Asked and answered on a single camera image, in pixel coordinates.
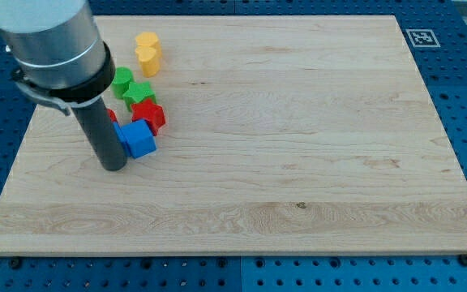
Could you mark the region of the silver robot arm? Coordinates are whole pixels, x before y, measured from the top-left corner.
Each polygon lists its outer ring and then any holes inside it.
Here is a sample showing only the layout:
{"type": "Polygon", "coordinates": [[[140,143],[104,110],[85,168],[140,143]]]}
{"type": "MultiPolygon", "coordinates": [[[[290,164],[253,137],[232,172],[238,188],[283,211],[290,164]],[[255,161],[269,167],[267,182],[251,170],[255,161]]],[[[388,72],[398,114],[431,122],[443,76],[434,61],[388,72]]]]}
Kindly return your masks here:
{"type": "Polygon", "coordinates": [[[12,79],[31,101],[69,115],[114,78],[87,0],[0,0],[0,33],[18,63],[12,79]]]}

